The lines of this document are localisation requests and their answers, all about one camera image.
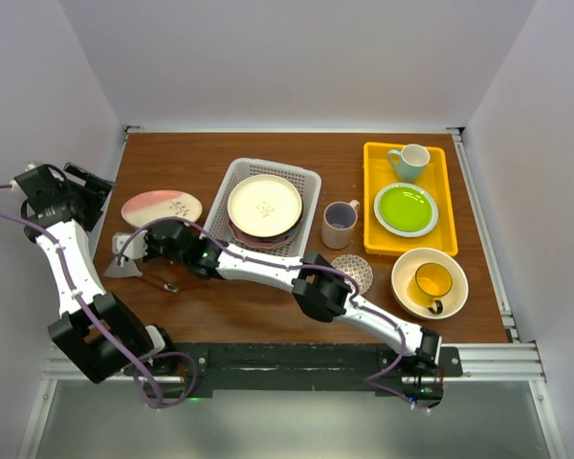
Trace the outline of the red rimmed cream plate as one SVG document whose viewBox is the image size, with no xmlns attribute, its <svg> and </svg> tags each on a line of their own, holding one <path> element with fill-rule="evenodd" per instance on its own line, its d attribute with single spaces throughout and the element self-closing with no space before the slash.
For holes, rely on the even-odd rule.
<svg viewBox="0 0 574 459">
<path fill-rule="evenodd" d="M 232 220 L 229 220 L 228 226 L 231 230 L 232 236 L 246 246 L 255 249 L 274 249 L 287 244 L 295 236 L 298 231 L 299 223 L 300 220 L 298 220 L 288 231 L 269 238 L 249 235 L 239 229 Z"/>
</svg>

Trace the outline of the pink cream branch plate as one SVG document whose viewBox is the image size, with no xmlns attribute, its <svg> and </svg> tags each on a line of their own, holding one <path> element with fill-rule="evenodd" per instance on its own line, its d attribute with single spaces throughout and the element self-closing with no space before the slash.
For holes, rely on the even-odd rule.
<svg viewBox="0 0 574 459">
<path fill-rule="evenodd" d="M 146 191 L 130 198 L 121 207 L 122 219 L 136 229 L 171 216 L 196 222 L 202 213 L 203 206 L 196 197 L 178 190 Z"/>
</svg>

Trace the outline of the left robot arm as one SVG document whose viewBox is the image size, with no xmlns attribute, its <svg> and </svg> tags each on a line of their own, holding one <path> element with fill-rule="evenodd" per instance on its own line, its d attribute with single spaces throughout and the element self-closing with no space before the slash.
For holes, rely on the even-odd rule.
<svg viewBox="0 0 574 459">
<path fill-rule="evenodd" d="M 145 326 L 101 285 L 88 233 L 102 215 L 114 184 L 72 163 L 28 164 L 13 179 L 25 196 L 24 232 L 49 261 L 58 289 L 58 315 L 48 327 L 52 342 L 93 383 L 144 360 L 158 375 L 172 373 L 179 352 L 166 331 Z"/>
</svg>

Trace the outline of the pink dotted scalloped plate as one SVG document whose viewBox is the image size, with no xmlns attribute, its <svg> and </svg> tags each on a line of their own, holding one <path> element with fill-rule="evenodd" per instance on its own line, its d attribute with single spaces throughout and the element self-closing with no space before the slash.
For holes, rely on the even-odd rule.
<svg viewBox="0 0 574 459">
<path fill-rule="evenodd" d="M 289 241 L 288 236 L 281 237 L 276 241 L 261 241 L 258 238 L 245 235 L 238 229 L 231 228 L 232 236 L 240 243 L 252 249 L 258 250 L 273 250 L 285 245 Z"/>
</svg>

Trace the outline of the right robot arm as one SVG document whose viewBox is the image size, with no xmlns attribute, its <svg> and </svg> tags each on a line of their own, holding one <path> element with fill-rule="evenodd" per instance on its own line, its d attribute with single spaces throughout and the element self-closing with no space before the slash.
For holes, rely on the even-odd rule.
<svg viewBox="0 0 574 459">
<path fill-rule="evenodd" d="M 146 259 L 166 258 L 204 279 L 248 281 L 287 292 L 305 316 L 363 329 L 387 344 L 417 375 L 427 376 L 441 363 L 442 338 L 436 332 L 372 304 L 351 276 L 318 253 L 281 257 L 245 250 L 176 217 L 155 220 L 139 231 Z"/>
</svg>

